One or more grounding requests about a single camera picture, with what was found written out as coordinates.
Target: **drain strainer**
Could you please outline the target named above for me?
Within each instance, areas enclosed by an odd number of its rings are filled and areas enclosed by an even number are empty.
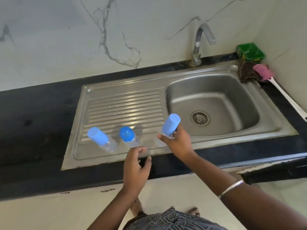
[[[204,127],[210,123],[210,117],[206,112],[197,110],[191,114],[191,121],[198,127]]]

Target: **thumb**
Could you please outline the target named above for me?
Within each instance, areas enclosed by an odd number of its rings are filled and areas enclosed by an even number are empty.
[[[150,171],[150,168],[151,168],[151,156],[147,157],[146,161],[145,161],[145,165],[144,167],[142,168],[142,170],[146,171],[149,173]]]
[[[157,137],[159,140],[166,143],[167,145],[169,145],[169,143],[171,142],[171,139],[167,138],[165,135],[158,134]]]

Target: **left hand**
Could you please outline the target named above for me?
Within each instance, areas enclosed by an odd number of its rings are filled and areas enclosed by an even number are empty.
[[[142,146],[131,148],[124,163],[123,189],[137,196],[143,189],[151,168],[151,156],[147,157],[143,168],[138,163],[138,154],[146,150],[147,148]]]

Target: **clear plastic bottle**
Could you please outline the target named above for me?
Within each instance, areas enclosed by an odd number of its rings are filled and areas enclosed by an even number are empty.
[[[162,129],[158,131],[158,134],[165,135],[169,139],[173,138],[173,133],[180,123],[180,117],[177,114],[170,114],[165,123],[162,126]],[[158,147],[167,147],[167,144],[156,138],[156,145]]]
[[[138,147],[140,145],[137,136],[130,127],[122,127],[119,134],[129,148]]]
[[[117,148],[117,143],[115,140],[102,132],[98,127],[92,127],[87,131],[87,136],[96,142],[100,148],[102,148],[107,153],[112,153]]]

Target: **granite countertop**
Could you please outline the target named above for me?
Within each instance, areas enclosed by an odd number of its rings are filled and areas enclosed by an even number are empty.
[[[202,65],[234,59],[205,57]],[[121,183],[123,161],[60,171],[81,87],[185,68],[182,61],[0,92],[0,200]],[[199,149],[198,155],[221,168],[307,156],[307,123],[272,84],[261,86],[299,135]],[[152,157],[150,179],[187,173],[173,154]]]

